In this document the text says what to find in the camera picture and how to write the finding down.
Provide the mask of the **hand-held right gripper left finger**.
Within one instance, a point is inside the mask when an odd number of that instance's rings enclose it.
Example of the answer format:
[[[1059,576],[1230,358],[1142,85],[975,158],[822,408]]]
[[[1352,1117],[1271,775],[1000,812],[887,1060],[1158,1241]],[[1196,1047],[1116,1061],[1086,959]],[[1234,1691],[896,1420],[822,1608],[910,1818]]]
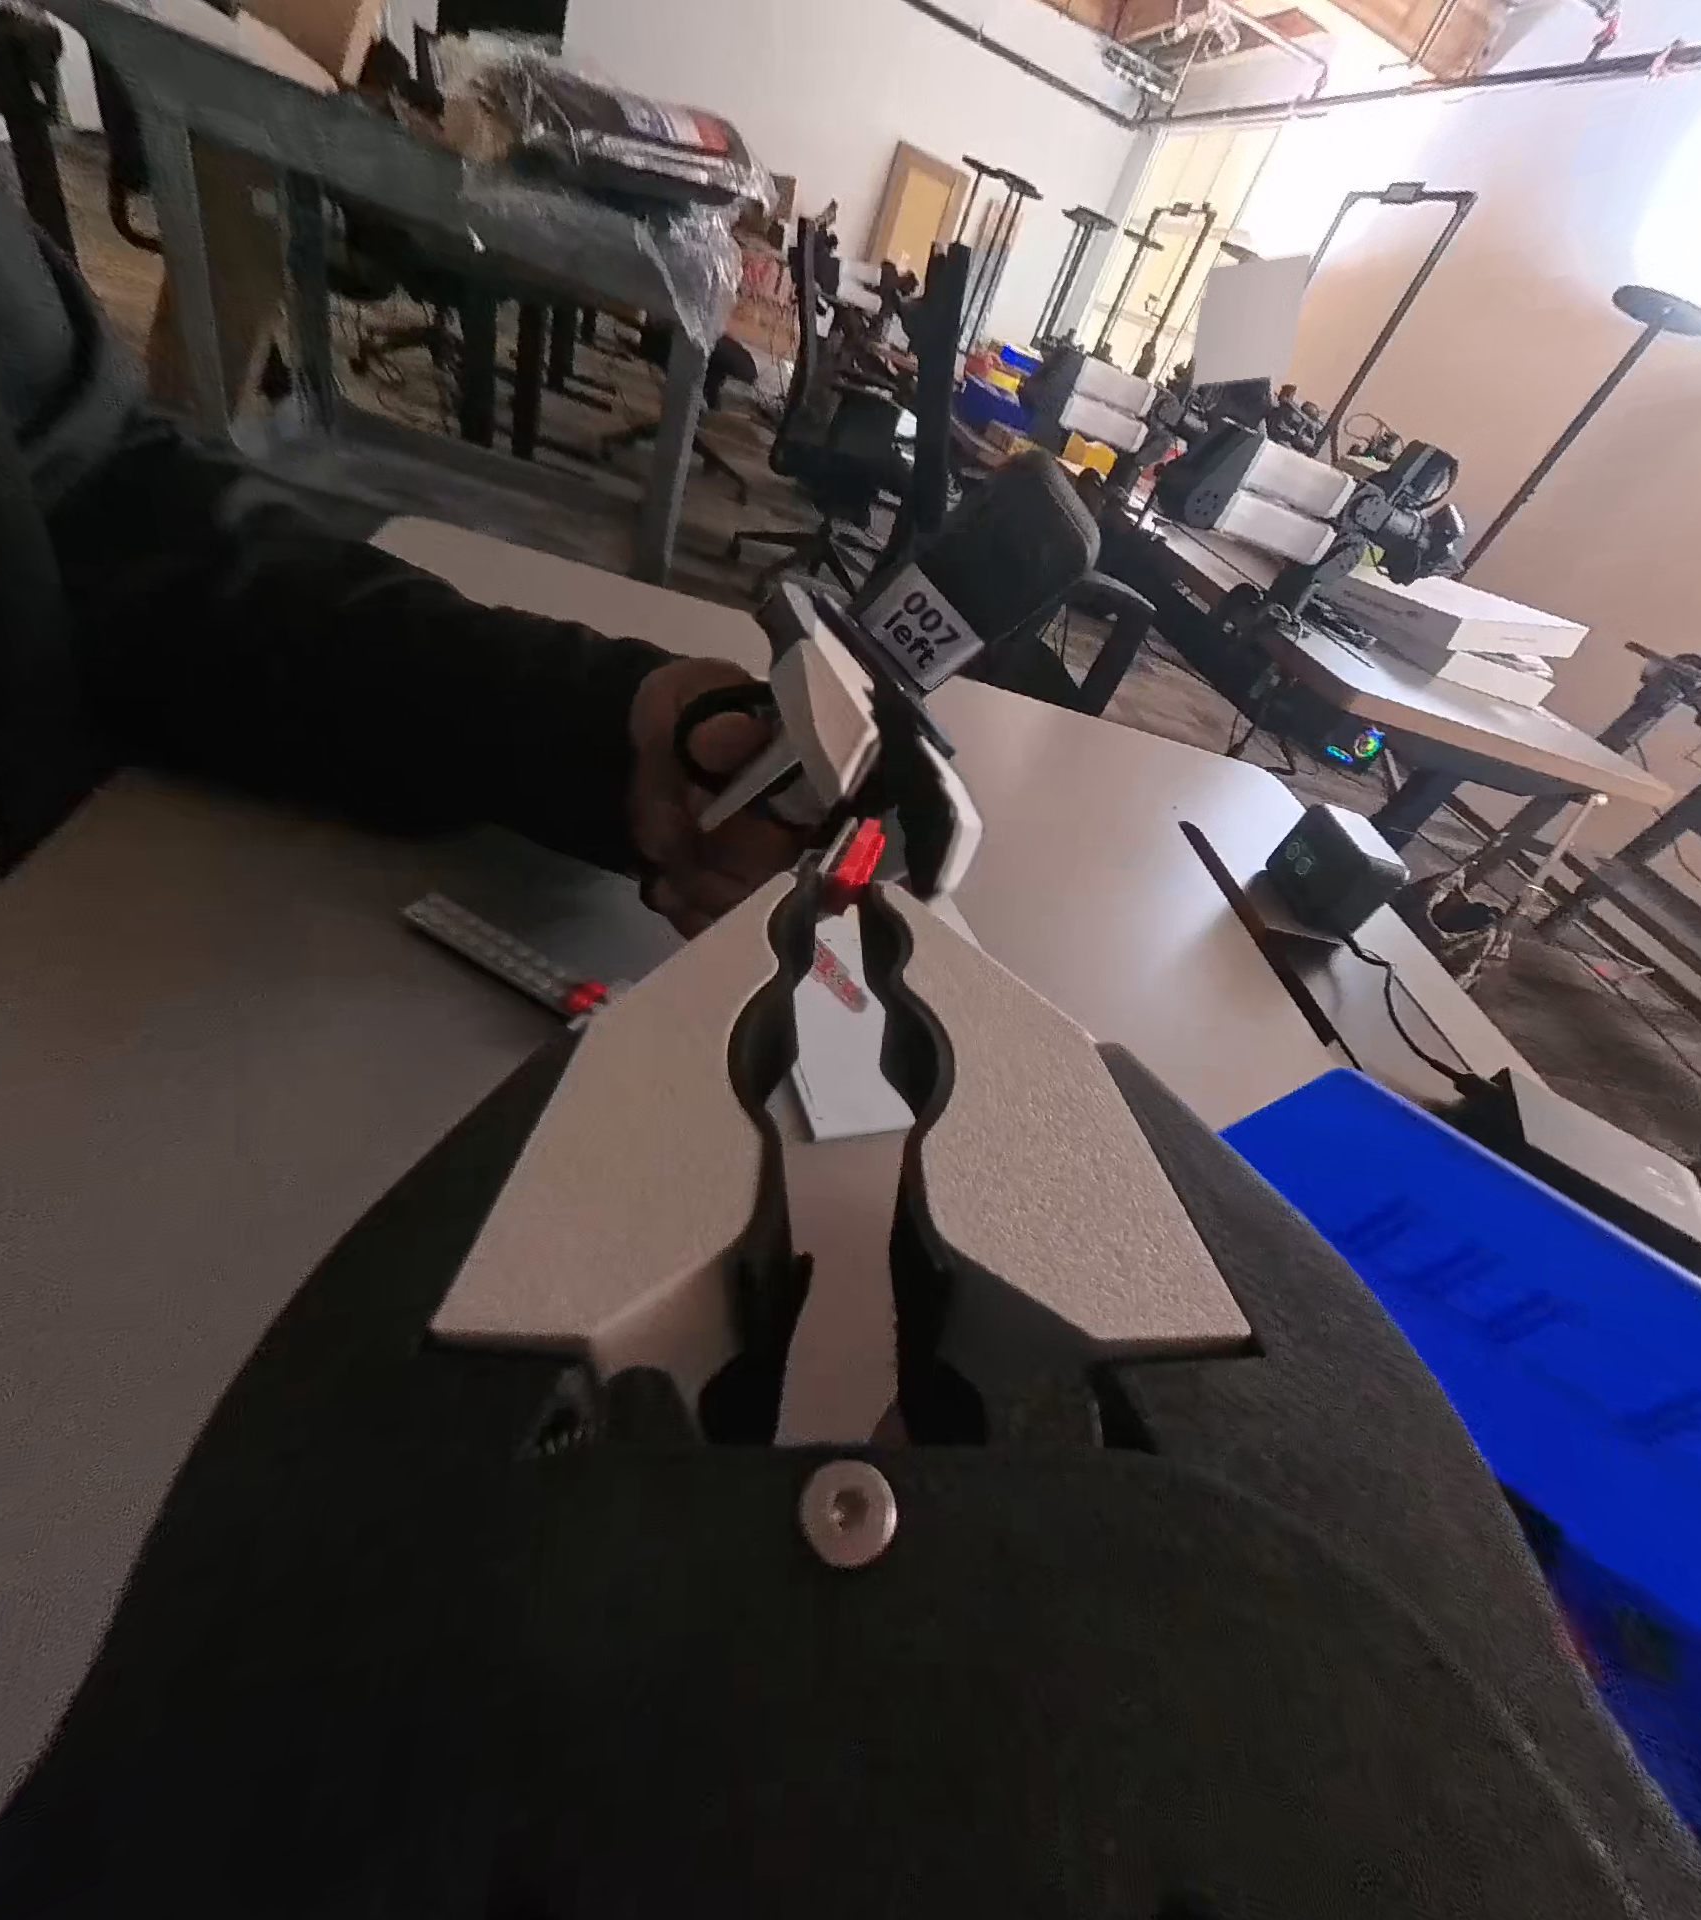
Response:
[[[594,1013],[431,1336],[661,1373],[705,1438],[770,1444],[810,1291],[772,1107],[809,969],[810,887],[770,879]]]

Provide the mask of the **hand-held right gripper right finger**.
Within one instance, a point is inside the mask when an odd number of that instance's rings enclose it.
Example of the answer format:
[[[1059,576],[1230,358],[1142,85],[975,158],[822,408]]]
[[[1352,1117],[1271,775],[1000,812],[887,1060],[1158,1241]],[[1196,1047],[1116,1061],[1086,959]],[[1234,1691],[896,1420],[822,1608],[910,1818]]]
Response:
[[[910,1112],[888,1237],[918,1446],[1101,1446],[1129,1366],[1255,1334],[1101,1046],[896,884],[863,899],[880,1067]]]

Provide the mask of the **red toy brick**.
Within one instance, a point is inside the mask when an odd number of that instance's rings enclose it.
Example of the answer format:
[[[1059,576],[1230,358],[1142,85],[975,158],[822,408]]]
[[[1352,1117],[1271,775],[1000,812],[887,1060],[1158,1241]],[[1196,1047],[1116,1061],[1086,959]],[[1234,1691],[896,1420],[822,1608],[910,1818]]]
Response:
[[[859,906],[874,882],[887,850],[880,817],[846,821],[816,859],[816,910],[839,918]]]

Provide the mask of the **blue plastic bin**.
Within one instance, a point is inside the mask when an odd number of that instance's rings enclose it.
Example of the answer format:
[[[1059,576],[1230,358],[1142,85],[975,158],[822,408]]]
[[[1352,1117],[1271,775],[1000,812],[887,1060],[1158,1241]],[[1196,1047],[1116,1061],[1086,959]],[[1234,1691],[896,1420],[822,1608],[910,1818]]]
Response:
[[[1701,1837],[1701,1279],[1348,1067],[1224,1140],[1439,1379]]]

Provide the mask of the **person's left forearm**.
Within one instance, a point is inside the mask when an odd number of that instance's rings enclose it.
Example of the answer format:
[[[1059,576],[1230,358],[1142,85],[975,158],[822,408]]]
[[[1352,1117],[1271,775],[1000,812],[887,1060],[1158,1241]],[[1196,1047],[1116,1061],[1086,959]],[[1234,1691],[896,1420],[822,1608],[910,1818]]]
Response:
[[[638,638],[468,600],[165,419],[47,516],[109,766],[629,872]]]

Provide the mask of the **grey desk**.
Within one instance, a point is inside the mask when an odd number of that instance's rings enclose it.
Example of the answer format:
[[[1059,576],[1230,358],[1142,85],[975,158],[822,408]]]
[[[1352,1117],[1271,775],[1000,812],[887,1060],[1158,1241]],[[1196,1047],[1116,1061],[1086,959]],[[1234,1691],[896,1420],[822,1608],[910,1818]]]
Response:
[[[1220,1129],[1336,1060],[1184,831],[1249,877],[1297,794],[990,685],[939,713],[982,948]],[[0,1808],[272,1317],[559,1034],[400,921],[443,892],[528,925],[531,872],[127,775],[0,887]]]

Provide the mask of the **long grey studded plate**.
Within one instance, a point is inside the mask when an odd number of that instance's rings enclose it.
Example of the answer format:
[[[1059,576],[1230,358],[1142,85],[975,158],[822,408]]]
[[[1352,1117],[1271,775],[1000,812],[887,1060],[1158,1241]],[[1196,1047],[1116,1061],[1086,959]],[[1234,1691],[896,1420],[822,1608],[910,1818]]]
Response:
[[[593,1018],[593,1013],[580,1020],[567,1018],[559,1009],[559,997],[567,983],[597,982],[597,977],[567,971],[521,935],[484,919],[449,895],[440,892],[424,894],[400,910],[400,919],[411,931],[525,995],[543,1011],[569,1024]]]

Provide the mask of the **pale instruction booklet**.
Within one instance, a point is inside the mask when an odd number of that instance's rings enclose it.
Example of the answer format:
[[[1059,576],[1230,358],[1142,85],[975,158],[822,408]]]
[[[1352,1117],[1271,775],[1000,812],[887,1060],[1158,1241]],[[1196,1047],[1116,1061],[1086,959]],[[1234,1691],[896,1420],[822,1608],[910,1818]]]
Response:
[[[790,1089],[814,1141],[899,1135],[920,1107],[882,1069],[887,1009],[863,971],[855,914],[822,918],[814,961],[795,991],[797,1061]]]

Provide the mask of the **black cube device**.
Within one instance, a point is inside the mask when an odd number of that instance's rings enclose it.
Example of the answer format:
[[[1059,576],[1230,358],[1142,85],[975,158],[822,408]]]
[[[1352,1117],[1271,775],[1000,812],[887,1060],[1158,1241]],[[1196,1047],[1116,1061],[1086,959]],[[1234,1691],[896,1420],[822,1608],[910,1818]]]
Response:
[[[1266,859],[1275,899],[1301,928],[1336,941],[1363,931],[1411,884],[1373,820],[1339,803],[1310,803]]]

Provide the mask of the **white flat box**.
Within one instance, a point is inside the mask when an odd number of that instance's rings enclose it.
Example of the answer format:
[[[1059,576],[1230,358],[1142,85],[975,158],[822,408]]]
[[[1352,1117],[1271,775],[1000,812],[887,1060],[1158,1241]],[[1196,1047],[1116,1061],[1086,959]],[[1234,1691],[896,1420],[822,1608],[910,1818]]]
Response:
[[[1560,661],[1590,631],[1470,582],[1434,576],[1403,586],[1369,565],[1319,590],[1317,605],[1339,611],[1427,682],[1525,709],[1550,701]]]

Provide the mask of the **wooden work table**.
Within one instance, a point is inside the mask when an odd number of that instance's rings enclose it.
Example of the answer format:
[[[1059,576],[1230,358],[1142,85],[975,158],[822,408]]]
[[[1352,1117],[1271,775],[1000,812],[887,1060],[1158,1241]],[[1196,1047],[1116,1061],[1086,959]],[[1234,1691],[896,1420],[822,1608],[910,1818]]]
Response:
[[[1545,707],[1522,707],[1422,676],[1380,643],[1352,643],[1311,615],[1266,611],[1277,563],[1255,546],[1175,520],[1101,524],[1103,567],[1141,591],[1199,678],[1259,727],[1285,718],[1354,722],[1386,737],[1407,773],[1386,806],[1403,837],[1464,786],[1525,800],[1605,797],[1665,808],[1678,792]]]

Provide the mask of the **flat grey box device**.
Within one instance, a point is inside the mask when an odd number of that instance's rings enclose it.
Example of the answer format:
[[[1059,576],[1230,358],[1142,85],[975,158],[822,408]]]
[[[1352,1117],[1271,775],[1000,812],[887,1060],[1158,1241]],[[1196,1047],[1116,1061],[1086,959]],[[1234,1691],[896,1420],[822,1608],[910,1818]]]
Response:
[[[1467,1073],[1435,1112],[1467,1140],[1701,1277],[1701,1182],[1663,1147],[1516,1067]]]

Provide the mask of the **plastic-wrapped dark bundle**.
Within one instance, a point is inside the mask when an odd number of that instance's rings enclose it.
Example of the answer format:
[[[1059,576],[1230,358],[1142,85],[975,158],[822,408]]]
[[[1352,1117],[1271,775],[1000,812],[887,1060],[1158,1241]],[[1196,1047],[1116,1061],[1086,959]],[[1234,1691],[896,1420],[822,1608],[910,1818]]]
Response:
[[[777,189],[739,127],[537,54],[444,84],[443,132],[472,166],[605,202],[770,211]]]

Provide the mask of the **steel workbench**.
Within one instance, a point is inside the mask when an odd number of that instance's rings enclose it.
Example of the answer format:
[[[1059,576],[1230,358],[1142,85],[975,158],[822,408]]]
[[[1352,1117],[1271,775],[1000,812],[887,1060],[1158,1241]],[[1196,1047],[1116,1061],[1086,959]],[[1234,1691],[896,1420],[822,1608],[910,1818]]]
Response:
[[[182,337],[188,417],[200,431],[231,439],[235,417],[195,177],[196,135],[260,161],[283,193],[292,377],[306,437],[318,444],[343,442],[357,423],[387,425],[347,408],[335,384],[326,204],[407,229],[483,294],[667,315],[665,409],[631,560],[638,577],[670,582],[705,368],[739,283],[739,252],[718,209],[648,219],[498,166],[470,166],[354,94],[313,90],[252,60],[231,18],[202,38],[176,11],[144,3],[49,3],[49,11],[104,61],[132,104]]]

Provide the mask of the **black floor lamp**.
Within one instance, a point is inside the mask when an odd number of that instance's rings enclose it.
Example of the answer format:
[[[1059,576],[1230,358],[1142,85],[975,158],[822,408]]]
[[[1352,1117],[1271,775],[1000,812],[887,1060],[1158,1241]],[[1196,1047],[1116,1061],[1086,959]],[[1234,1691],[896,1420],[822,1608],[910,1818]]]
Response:
[[[1466,554],[1460,576],[1470,577],[1488,554],[1501,542],[1511,522],[1533,502],[1538,492],[1563,462],[1570,450],[1605,409],[1610,400],[1632,377],[1632,372],[1665,337],[1701,339],[1701,304],[1678,294],[1645,285],[1623,283],[1611,295],[1614,308],[1635,325],[1635,337],[1617,363],[1604,375],[1580,412],[1567,421],[1554,444],[1536,462],[1533,470],[1488,522],[1486,532]]]

